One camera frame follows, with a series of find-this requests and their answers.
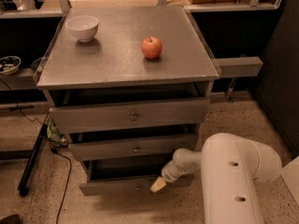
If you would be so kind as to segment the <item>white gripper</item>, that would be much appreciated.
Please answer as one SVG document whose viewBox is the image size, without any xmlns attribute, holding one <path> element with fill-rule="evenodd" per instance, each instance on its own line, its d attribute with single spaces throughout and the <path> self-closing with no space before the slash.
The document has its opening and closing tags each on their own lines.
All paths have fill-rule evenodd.
<svg viewBox="0 0 299 224">
<path fill-rule="evenodd" d="M 189 175 L 196 170 L 195 164 L 178 165 L 174 161 L 167 163 L 162 169 L 162 176 L 159 176 L 150 187 L 152 193 L 163 189 L 167 183 L 177 181 L 183 175 Z"/>
</svg>

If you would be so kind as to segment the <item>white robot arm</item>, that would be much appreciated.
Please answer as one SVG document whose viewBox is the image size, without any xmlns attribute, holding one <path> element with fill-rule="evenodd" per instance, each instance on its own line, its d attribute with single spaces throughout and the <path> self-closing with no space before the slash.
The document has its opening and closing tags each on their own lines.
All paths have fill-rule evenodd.
<svg viewBox="0 0 299 224">
<path fill-rule="evenodd" d="M 205 224 L 264 224 L 254 184 L 276 180 L 282 162 L 268 145 L 230 133 L 210 136 L 200 151 L 179 148 L 150 187 L 201 173 Z"/>
</svg>

